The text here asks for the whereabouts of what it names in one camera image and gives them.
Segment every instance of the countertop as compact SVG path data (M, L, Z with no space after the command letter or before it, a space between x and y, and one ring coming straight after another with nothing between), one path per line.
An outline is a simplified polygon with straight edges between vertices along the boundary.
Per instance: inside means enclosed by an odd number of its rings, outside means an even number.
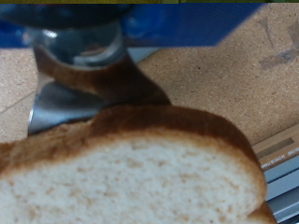
M215 48L161 49L138 66L173 105L234 123L254 145L299 123L299 4L269 4ZM0 50L0 142L26 136L36 88L29 49Z

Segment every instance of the silver metal surface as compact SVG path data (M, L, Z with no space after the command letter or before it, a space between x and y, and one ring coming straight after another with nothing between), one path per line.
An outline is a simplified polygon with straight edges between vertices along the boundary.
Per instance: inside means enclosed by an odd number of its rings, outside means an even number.
M267 201L278 223L299 214L299 156L264 173Z
M79 70L109 67L128 53L137 63L158 50L133 48L127 51L117 21L87 30L28 29L27 33L28 41L34 47L45 50L54 61ZM36 99L30 112L28 134L40 133L62 123L90 119L107 106L98 96L59 84L37 68Z
M278 223L295 217L299 214L299 188L292 189L268 203Z
M299 169L299 156L291 158L288 161L284 161L280 165L267 170L264 172L264 175L267 183L271 183L297 169Z

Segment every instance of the cork board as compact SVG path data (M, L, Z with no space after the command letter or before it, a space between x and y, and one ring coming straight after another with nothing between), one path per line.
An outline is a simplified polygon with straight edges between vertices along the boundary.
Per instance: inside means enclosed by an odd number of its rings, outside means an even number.
M254 145L299 123L299 4L269 4L216 48L163 49L139 66L174 105L234 123Z

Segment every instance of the white bread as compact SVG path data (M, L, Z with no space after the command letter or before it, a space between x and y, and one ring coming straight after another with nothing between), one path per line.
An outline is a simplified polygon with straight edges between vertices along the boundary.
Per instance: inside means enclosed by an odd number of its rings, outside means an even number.
M251 215L265 195L246 137L198 110L116 106L0 145L1 224L276 223Z

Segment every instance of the bread crust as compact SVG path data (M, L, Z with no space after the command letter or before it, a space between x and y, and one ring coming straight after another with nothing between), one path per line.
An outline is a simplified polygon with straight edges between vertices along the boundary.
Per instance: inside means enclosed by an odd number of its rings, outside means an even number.
M261 190L258 200L264 201L263 171L245 135L222 117L170 105L113 106L88 122L63 124L21 141L1 144L0 177L45 163L72 160L93 151L94 146L132 137L169 138L215 147L217 153L231 156L253 176L254 185Z
M276 224L277 221L268 203L263 203L262 206L248 216L248 220L252 223Z

